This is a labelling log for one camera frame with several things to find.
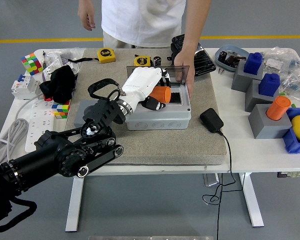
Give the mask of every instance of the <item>yellow floor line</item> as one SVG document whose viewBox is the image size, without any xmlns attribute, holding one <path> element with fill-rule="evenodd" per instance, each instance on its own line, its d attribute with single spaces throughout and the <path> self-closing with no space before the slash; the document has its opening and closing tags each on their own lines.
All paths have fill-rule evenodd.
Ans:
<svg viewBox="0 0 300 240">
<path fill-rule="evenodd" d="M 201 40 L 235 40 L 235 39 L 300 39 L 300 35 L 224 35 L 201 36 Z"/>
<path fill-rule="evenodd" d="M 300 39 L 300 35 L 224 35 L 201 36 L 201 40 L 238 40 L 238 39 Z M 33 38 L 33 39 L 0 39 L 0 44 L 53 43 L 53 42 L 102 42 L 102 37 L 90 38 Z"/>
</svg>

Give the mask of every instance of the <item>human hand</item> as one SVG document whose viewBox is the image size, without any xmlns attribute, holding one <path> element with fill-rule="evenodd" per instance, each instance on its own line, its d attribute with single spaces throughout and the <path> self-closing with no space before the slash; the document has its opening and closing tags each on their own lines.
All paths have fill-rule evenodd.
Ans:
<svg viewBox="0 0 300 240">
<path fill-rule="evenodd" d="M 194 90 L 195 84 L 195 57 L 192 54 L 189 54 L 186 51 L 179 52 L 175 59 L 174 65 L 175 66 L 189 66 L 189 71 L 186 76 L 186 86 L 188 88 L 189 98 L 190 101 L 192 99 L 192 92 Z"/>
<path fill-rule="evenodd" d="M 95 25 L 95 6 L 92 0 L 79 0 L 78 16 L 82 26 L 88 31 L 96 28 Z"/>
</svg>

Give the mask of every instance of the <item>orange cylinder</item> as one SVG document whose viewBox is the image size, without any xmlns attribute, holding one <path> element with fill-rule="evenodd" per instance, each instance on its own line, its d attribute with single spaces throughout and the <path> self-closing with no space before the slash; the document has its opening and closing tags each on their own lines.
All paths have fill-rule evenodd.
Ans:
<svg viewBox="0 0 300 240">
<path fill-rule="evenodd" d="M 291 101 L 289 98 L 286 96 L 277 96 L 265 114 L 271 120 L 277 121 L 282 118 L 290 106 Z"/>
<path fill-rule="evenodd" d="M 167 104 L 171 99 L 171 89 L 168 86 L 155 86 L 149 96 L 157 99 L 160 103 Z"/>
</svg>

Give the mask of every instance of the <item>yellow tape measure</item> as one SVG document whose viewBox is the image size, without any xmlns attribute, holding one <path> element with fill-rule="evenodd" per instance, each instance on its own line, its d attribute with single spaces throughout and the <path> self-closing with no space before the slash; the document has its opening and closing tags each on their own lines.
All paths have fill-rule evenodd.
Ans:
<svg viewBox="0 0 300 240">
<path fill-rule="evenodd" d="M 149 56 L 137 56 L 134 59 L 135 66 L 151 66 L 151 58 Z"/>
<path fill-rule="evenodd" d="M 98 59 L 101 64 L 112 63 L 116 61 L 115 52 L 109 47 L 100 48 L 98 51 Z"/>
</svg>

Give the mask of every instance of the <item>person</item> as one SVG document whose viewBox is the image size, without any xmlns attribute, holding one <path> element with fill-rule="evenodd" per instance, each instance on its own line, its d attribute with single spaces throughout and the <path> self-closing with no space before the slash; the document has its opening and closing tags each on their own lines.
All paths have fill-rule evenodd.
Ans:
<svg viewBox="0 0 300 240">
<path fill-rule="evenodd" d="M 188 0 L 184 42 L 175 66 L 189 66 L 186 85 L 190 99 L 194 89 L 194 55 L 212 0 Z M 103 0 L 103 45 L 109 48 L 169 48 L 181 34 L 186 0 Z M 88 31 L 96 28 L 92 0 L 79 0 L 78 16 Z"/>
</svg>

